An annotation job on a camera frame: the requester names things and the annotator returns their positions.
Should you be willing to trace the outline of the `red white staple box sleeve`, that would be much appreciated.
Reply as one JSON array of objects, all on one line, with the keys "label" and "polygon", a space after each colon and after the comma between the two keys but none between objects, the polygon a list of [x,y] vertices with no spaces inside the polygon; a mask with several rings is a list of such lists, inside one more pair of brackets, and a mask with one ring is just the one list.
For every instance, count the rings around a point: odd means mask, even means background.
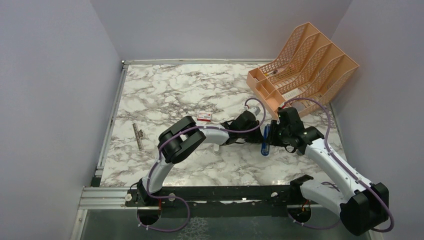
[{"label": "red white staple box sleeve", "polygon": [[198,121],[210,122],[212,120],[212,114],[210,112],[199,112],[196,119]]}]

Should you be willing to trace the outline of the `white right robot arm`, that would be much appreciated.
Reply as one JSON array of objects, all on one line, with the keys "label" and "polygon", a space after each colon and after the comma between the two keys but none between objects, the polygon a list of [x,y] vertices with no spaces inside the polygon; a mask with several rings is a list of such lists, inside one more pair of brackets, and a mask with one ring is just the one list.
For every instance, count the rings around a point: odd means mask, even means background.
[{"label": "white right robot arm", "polygon": [[305,127],[296,108],[278,108],[266,142],[293,150],[316,163],[334,182],[337,190],[303,175],[290,182],[289,199],[300,204],[311,200],[338,215],[344,227],[360,236],[389,220],[389,190],[355,171],[328,143],[328,135],[316,127]]}]

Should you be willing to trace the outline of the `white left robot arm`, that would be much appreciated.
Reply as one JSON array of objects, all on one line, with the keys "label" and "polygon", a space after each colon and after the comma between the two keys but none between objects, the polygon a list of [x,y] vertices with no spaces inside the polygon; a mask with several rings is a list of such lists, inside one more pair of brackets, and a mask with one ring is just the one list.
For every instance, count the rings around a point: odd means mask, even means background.
[{"label": "white left robot arm", "polygon": [[257,120],[260,112],[258,107],[251,107],[236,119],[219,125],[197,125],[191,116],[174,123],[158,137],[159,159],[137,183],[138,199],[147,206],[155,203],[157,192],[173,166],[189,157],[201,144],[227,146],[238,140],[261,144],[264,140],[262,123]]}]

